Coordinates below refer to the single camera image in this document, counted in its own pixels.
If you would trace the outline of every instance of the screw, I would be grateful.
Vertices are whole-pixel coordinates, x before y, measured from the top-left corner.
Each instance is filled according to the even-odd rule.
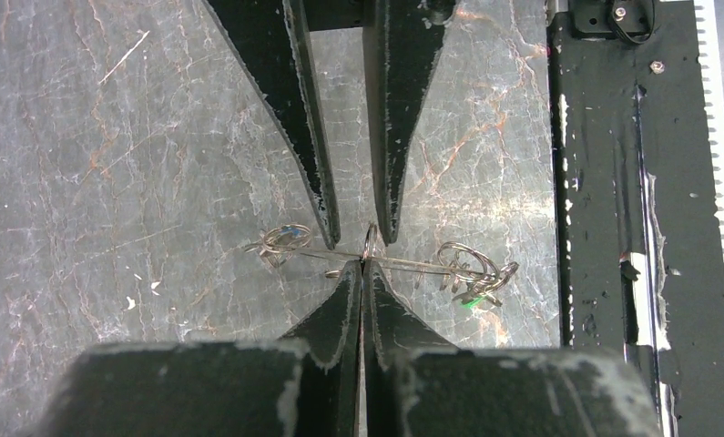
[[[618,7],[614,10],[614,17],[617,21],[622,21],[627,15],[627,10],[624,7]]]
[[[648,66],[648,68],[651,68],[651,72],[655,75],[661,75],[665,72],[665,65],[659,61],[652,62],[651,65]]]

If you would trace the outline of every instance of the worn black paint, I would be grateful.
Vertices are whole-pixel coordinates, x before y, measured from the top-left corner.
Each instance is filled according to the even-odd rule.
[[[362,323],[367,429],[370,435],[396,435],[392,430],[398,428],[395,415],[398,409],[389,370],[397,353],[422,347],[452,350],[455,347],[393,295],[378,263],[366,263],[364,281],[367,290],[362,297]]]
[[[370,435],[658,435],[616,357],[459,351],[358,261],[279,340],[94,348],[31,435],[356,435],[362,324]]]
[[[399,231],[407,154],[456,0],[364,2],[372,186],[383,241]]]
[[[634,87],[605,83],[618,84],[633,74],[632,53],[618,41],[602,43],[614,48],[606,50],[573,38],[565,14],[556,15],[550,30],[562,332],[565,343],[572,341],[576,348],[602,346],[621,352],[626,298],[619,269],[622,234],[615,171],[619,138],[635,142],[636,130],[627,122],[635,114]],[[561,96],[567,105],[565,120],[560,116]],[[566,132],[561,130],[564,124]]]
[[[363,0],[302,0],[311,32],[362,25]]]
[[[617,261],[627,249],[643,253],[639,194],[632,191],[633,175],[645,170],[656,177],[656,202],[648,206],[664,237],[663,264],[651,273],[657,281],[670,268],[681,276],[667,276],[661,291],[672,350],[653,360],[649,348],[633,346],[627,356],[647,379],[658,374],[670,384],[681,436],[724,435],[724,263],[693,4],[658,3],[657,14],[657,31],[637,48],[580,41],[567,14],[556,15],[550,26],[564,340],[574,335],[568,334],[569,298],[575,348],[618,349],[633,340],[621,335],[632,320],[623,319],[627,300],[619,297],[629,293],[631,279],[620,274]],[[665,64],[663,74],[651,72],[653,61]],[[560,95],[569,106],[565,144]],[[626,153],[633,145],[640,160]],[[566,200],[573,202],[569,210]],[[581,332],[582,318],[594,321],[594,335]]]
[[[358,428],[362,265],[346,263],[332,295],[283,335],[305,339],[312,362],[301,379],[298,435],[353,435]]]
[[[401,360],[393,372],[400,427],[419,436],[660,435],[651,409],[628,419],[601,387],[616,355],[563,366],[572,353],[440,352]],[[616,383],[637,384],[637,375],[625,371]]]
[[[340,219],[302,1],[208,5],[294,155],[324,243],[334,248]]]

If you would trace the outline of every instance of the scratch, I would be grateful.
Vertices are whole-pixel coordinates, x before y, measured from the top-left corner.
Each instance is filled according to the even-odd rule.
[[[123,158],[127,157],[131,152],[133,152],[134,150],[136,150],[137,147],[140,147],[140,146],[143,145],[144,143],[148,142],[148,140],[150,140],[150,139],[153,138],[154,136],[160,135],[160,134],[162,134],[162,133],[163,133],[163,128],[161,128],[159,131],[152,132],[151,134],[149,134],[149,135],[147,135],[146,137],[144,137],[144,139],[142,139],[141,141],[139,141],[137,144],[131,146],[131,148],[129,148],[129,149],[126,151],[126,153],[124,153],[123,155],[120,155],[120,157],[118,157],[117,159],[115,159],[114,161],[112,161],[112,163],[110,163],[106,168],[102,169],[102,170],[101,170],[101,174],[106,177],[107,174],[108,174],[108,172],[109,172],[109,170],[110,170],[112,167],[114,167],[118,162],[122,161]],[[89,174],[91,171],[93,171],[93,170],[91,169],[91,170],[88,171],[88,173],[86,173],[86,178],[88,177],[88,174]]]
[[[207,295],[209,295],[209,293],[211,293],[211,291],[212,291],[211,285],[210,285],[210,284],[207,284],[207,286],[203,288],[203,290],[202,290],[201,293],[195,298],[195,300],[193,300],[193,301],[190,303],[190,307],[194,307],[194,306],[198,305],[198,304],[203,300],[203,298],[205,298]]]
[[[469,140],[473,139],[477,134],[485,132],[489,127],[489,123],[485,123],[484,125],[479,127],[474,127],[473,129],[466,132],[464,136],[461,137],[461,139],[459,139],[458,142],[453,145],[453,150],[450,154],[450,157],[447,159],[444,168],[442,169],[442,171],[433,176],[433,184],[432,187],[429,189],[429,192],[431,194],[436,194],[437,188],[439,187],[440,179],[445,173],[447,173],[447,170],[449,170],[453,166],[453,163],[458,158],[458,153],[461,151],[461,148],[465,146],[466,143],[469,142]]]
[[[576,390],[576,386],[564,371],[559,370],[558,372],[560,373],[560,376],[563,377],[563,382],[568,388],[568,393],[570,393],[571,399],[574,401],[574,406],[576,406],[576,411],[578,412],[579,419],[581,419],[581,422],[584,425],[584,431],[586,432],[586,435],[588,437],[597,437],[595,427],[592,425],[592,422],[589,420],[589,416],[587,416],[586,412],[584,411],[584,404],[582,404],[581,402],[581,398],[579,397],[578,391]]]
[[[178,227],[179,227],[179,225],[174,225],[174,226],[172,226],[172,227],[170,227],[170,228],[165,228],[165,229],[159,230],[158,232],[153,232],[153,233],[151,233],[151,234],[149,234],[149,235],[146,235],[146,236],[144,236],[144,237],[142,237],[142,238],[140,238],[140,239],[134,239],[134,240],[131,240],[131,241],[126,242],[126,243],[123,243],[123,244],[118,244],[117,246],[115,246],[114,248],[108,250],[107,252],[111,252],[112,250],[117,250],[117,249],[123,248],[123,247],[125,247],[125,246],[128,246],[129,244],[139,243],[140,241],[144,241],[145,239],[151,239],[151,238],[153,238],[153,237],[156,237],[157,235],[163,234],[163,233],[165,233],[165,232],[169,232],[170,230],[176,229],[176,228],[178,228]]]
[[[5,0],[5,13],[2,15],[2,25],[0,25],[0,33],[2,34],[2,42],[5,42],[5,28],[7,27],[7,17],[10,15],[10,0]]]
[[[115,66],[113,66],[112,69],[109,70],[109,72],[108,72],[107,74],[105,74],[104,77],[102,77],[101,80],[98,81],[98,84],[99,84],[99,85],[104,84],[104,83],[107,81],[107,79],[108,79],[113,73],[115,73],[115,70],[117,70],[117,68],[120,66],[120,64],[123,64],[123,62],[126,61],[126,58],[129,57],[129,56],[131,56],[132,53],[134,53],[134,50],[136,50],[137,47],[139,47],[139,45],[142,44],[142,41],[144,41],[145,38],[147,38],[147,35],[149,35],[149,31],[145,32],[145,33],[142,35],[141,39],[139,39],[139,40],[137,41],[137,43],[134,44],[134,46],[131,47],[131,49],[128,50],[128,51],[126,52],[126,54],[123,55],[123,57],[120,58],[119,61],[117,61],[117,64],[115,64]]]

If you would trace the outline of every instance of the gray marble countertop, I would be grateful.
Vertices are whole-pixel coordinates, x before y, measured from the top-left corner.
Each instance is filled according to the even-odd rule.
[[[339,249],[358,249],[375,218],[361,30],[311,42]],[[520,263],[500,309],[392,274],[460,346],[559,342],[546,82],[543,2],[461,3],[387,249],[432,259],[454,239]],[[0,435],[37,419],[88,345],[281,335],[333,266],[272,271],[241,248],[295,221],[316,229],[291,153],[199,1],[0,2]]]

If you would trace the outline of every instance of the metal wire puzzle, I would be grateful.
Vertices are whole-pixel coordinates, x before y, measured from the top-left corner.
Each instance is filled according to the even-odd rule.
[[[311,237],[312,233],[308,227],[292,223],[263,233],[260,241],[248,244],[244,247],[244,251],[259,250],[262,260],[274,269],[282,266],[294,255],[339,262],[376,261],[384,269],[417,273],[416,289],[420,286],[424,275],[439,275],[443,277],[439,290],[446,290],[450,286],[451,292],[455,295],[454,300],[460,300],[468,308],[472,308],[482,300],[500,307],[501,301],[495,293],[509,282],[520,267],[511,261],[499,269],[485,254],[455,241],[447,241],[440,246],[436,253],[438,264],[377,256],[378,227],[375,224],[370,224],[367,229],[361,254],[311,248]],[[470,262],[461,260],[462,254],[468,255],[478,263],[480,270],[470,269]],[[324,275],[330,279],[338,278],[340,270],[327,270]],[[465,292],[456,294],[462,284],[466,286]]]

